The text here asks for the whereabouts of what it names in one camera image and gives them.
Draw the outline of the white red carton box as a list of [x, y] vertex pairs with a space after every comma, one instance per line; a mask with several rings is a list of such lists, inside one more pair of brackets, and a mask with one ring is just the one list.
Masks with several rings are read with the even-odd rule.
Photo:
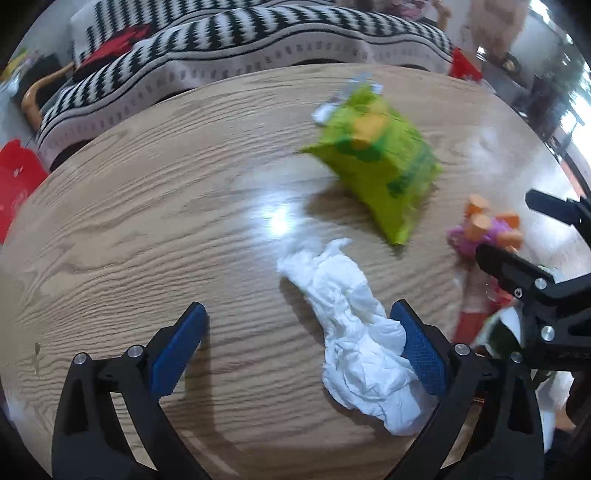
[[[522, 304], [502, 290], [498, 281], [473, 266], [462, 283], [463, 303], [455, 343], [464, 343], [478, 353], [506, 358], [524, 346]], [[557, 427], [557, 415], [564, 410], [574, 377], [570, 373], [533, 370], [544, 449], [549, 450]]]

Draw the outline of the white tissue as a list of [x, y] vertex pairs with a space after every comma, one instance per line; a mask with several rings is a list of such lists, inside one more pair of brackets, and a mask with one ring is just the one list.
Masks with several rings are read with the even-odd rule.
[[342, 251], [350, 241], [294, 242], [277, 272], [301, 291], [324, 331], [322, 384], [332, 398], [382, 421], [394, 436], [415, 435], [437, 399], [403, 357], [405, 328], [387, 316], [366, 275]]

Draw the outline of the pink orange toy figure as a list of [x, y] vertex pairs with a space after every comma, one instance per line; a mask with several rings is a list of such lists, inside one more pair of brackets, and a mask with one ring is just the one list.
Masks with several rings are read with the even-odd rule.
[[448, 230], [447, 240], [465, 258], [474, 259], [476, 249], [483, 244], [516, 253], [524, 243], [520, 227], [516, 212], [494, 213], [486, 198], [472, 194], [465, 203], [463, 222]]

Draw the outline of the green snack bag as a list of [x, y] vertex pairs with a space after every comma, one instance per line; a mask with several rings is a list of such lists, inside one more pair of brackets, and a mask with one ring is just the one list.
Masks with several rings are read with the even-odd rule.
[[370, 83], [356, 86], [301, 152], [339, 177], [393, 245], [409, 240], [442, 171], [417, 127]]

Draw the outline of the red bag on floor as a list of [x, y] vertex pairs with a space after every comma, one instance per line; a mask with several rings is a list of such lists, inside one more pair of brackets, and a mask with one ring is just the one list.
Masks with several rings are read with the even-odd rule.
[[473, 64], [459, 47], [456, 47], [453, 51], [449, 76], [474, 83], [480, 83], [483, 79], [481, 70]]

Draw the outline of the silver foil wrapper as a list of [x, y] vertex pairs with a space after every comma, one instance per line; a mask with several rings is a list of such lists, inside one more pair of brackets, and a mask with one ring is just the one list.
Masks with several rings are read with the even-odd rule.
[[349, 97], [351, 97], [356, 90], [363, 85], [370, 85], [370, 90], [375, 94], [381, 94], [383, 92], [383, 85], [370, 79], [369, 73], [360, 74], [349, 79], [349, 81], [346, 82], [346, 85], [332, 94], [329, 100], [322, 102], [322, 104], [312, 112], [311, 119], [314, 120], [315, 124], [325, 126], [335, 110], [348, 101]]

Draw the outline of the red pig-shaped stool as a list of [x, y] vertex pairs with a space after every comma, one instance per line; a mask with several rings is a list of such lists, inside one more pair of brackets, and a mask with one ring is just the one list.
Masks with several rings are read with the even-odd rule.
[[0, 174], [0, 241], [4, 243], [18, 210], [47, 178], [47, 172], [36, 154], [14, 139], [1, 149]]

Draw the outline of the black white striped blanket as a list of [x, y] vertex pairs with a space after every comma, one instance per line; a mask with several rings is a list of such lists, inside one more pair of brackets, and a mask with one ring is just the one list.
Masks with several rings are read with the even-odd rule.
[[[115, 32], [151, 35], [96, 71], [78, 71]], [[332, 1], [96, 1], [70, 21], [72, 82], [36, 135], [53, 169], [125, 119], [184, 91], [310, 63], [377, 63], [447, 74], [454, 46], [438, 27]]]

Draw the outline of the red cloth on sofa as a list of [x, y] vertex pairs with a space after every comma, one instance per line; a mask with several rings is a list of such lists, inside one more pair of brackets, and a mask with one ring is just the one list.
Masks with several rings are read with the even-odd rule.
[[150, 24], [126, 27], [115, 32], [88, 59], [84, 60], [78, 71], [96, 71], [127, 53], [139, 41], [152, 33]]

